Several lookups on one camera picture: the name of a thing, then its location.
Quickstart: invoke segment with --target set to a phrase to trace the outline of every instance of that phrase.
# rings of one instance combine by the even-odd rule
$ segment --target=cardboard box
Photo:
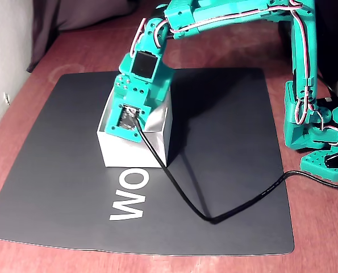
[[[160,168],[159,163],[143,141],[141,141],[141,143],[135,143],[105,132],[106,123],[111,113],[113,94],[114,89],[108,97],[97,130],[105,166]],[[143,128],[145,136],[151,142],[165,165],[167,165],[168,161],[171,126],[172,106],[171,93],[169,90],[165,101],[149,115],[145,128]]]

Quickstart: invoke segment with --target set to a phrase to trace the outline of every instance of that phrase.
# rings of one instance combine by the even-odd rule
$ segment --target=teal robotic arm
[[[294,150],[331,147],[304,157],[301,166],[337,181],[338,168],[329,168],[324,158],[338,152],[338,108],[332,113],[316,104],[314,0],[172,0],[168,5],[157,6],[148,20],[141,21],[130,52],[120,64],[105,132],[142,141],[135,119],[145,128],[150,113],[164,101],[174,75],[174,69],[162,61],[168,37],[182,39],[259,19],[292,22],[294,78],[285,85],[285,144]]]

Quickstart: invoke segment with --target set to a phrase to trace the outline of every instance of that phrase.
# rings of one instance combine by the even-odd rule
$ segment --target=black mat
[[[125,169],[104,167],[96,136],[116,75],[60,78],[1,190],[0,239],[139,254],[291,252],[285,184],[218,225],[198,218],[160,169],[147,169],[149,182],[141,189],[119,184]],[[172,100],[169,169],[207,214],[215,216],[244,203],[281,176],[261,70],[178,70]],[[139,183],[142,175],[129,175],[126,181]],[[145,196],[145,202],[128,205],[142,210],[141,218],[109,220],[126,213],[112,208],[114,201],[131,200],[116,195],[116,190]]]

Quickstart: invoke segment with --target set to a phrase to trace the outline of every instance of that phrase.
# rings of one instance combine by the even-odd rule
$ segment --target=red wooden surface
[[[147,15],[145,9],[154,4],[146,3],[128,17],[67,32],[58,38],[0,123],[0,190],[59,77],[65,73],[117,70],[141,17]],[[282,55],[276,24],[238,24],[185,40],[171,40],[165,61],[173,68],[263,68],[284,169],[299,168],[302,155],[283,143],[284,87],[292,75],[291,65]],[[319,96],[325,94],[320,85]],[[288,255],[157,257],[0,241],[0,272],[338,272],[338,191],[298,177],[288,179],[287,191],[295,240],[295,250]]]

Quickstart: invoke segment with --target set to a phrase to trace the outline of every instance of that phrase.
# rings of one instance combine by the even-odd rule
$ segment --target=teal plastic part
[[[195,23],[193,17],[194,7],[193,0],[172,0],[165,10],[165,17],[170,22],[174,30],[179,30],[182,27]],[[180,39],[188,36],[199,34],[197,28],[193,28],[187,32],[174,34],[175,39]]]
[[[331,113],[328,109],[320,108],[316,104],[318,66],[315,0],[298,0],[297,2],[303,5],[301,9],[297,10],[297,14],[304,26],[307,48],[303,45],[299,23],[289,12],[281,10],[262,11],[251,16],[200,24],[190,30],[175,33],[174,38],[182,39],[212,28],[259,19],[274,22],[289,20],[291,22],[294,77],[293,80],[288,81],[285,85],[285,122],[283,127],[285,144],[294,150],[301,148],[325,149],[329,147],[328,143],[336,143],[338,141],[338,132],[331,129],[321,130],[321,120],[317,111],[322,114],[324,123],[328,123],[332,118],[338,123],[338,108]],[[126,54],[119,67],[121,74],[115,80],[114,104],[106,126],[106,132],[134,142],[141,141],[136,129],[127,130],[117,126],[122,113],[120,106],[129,105],[137,108],[141,126],[144,127],[148,115],[165,99],[174,75],[174,70],[162,62],[169,27],[174,30],[180,30],[183,27],[212,18],[251,10],[265,10],[267,7],[276,5],[290,6],[291,4],[289,0],[172,0],[167,6],[165,4],[159,5],[157,8],[166,7],[164,15],[168,21],[168,24],[165,24],[158,33],[158,40],[161,46],[158,47],[155,44],[153,33],[156,26],[162,22],[162,18],[151,18],[146,24],[144,36],[135,46],[133,57],[130,54]],[[132,68],[138,52],[146,52],[157,58],[151,78],[144,78],[133,72]],[[306,66],[307,76],[304,66],[304,52],[308,59]],[[309,109],[303,124],[297,125],[295,122],[295,107],[298,99],[303,102],[306,86],[309,88],[309,101],[314,107],[314,111]],[[299,115],[302,115],[302,106],[300,107]],[[301,166],[311,173],[336,181],[338,180],[338,169],[329,170],[325,164],[317,162],[327,152],[335,151],[338,151],[338,147],[332,147],[329,151],[318,151],[307,155],[302,160]]]
[[[333,110],[333,120],[338,123],[338,108]],[[318,175],[324,179],[338,182],[338,169],[330,169],[324,163],[324,157],[338,152],[338,146],[332,146],[330,150],[314,151],[301,159],[301,170]]]
[[[133,142],[141,142],[141,136],[137,128],[129,130],[118,126],[119,118],[122,115],[122,106],[136,108],[139,111],[140,124],[144,128],[150,113],[160,106],[166,98],[174,75],[174,69],[167,67],[162,62],[168,27],[162,27],[159,32],[161,48],[157,48],[153,40],[153,32],[161,21],[160,18],[153,18],[147,22],[144,36],[135,46],[133,58],[130,57],[129,53],[126,54],[119,66],[121,74],[117,75],[114,82],[112,111],[105,127],[105,132],[108,134]],[[151,78],[141,77],[132,71],[133,63],[139,51],[148,52],[157,58]]]
[[[324,162],[326,155],[334,153],[336,153],[335,149],[312,152],[301,159],[300,168],[302,171],[307,171],[323,179],[338,182],[338,169],[327,168]]]

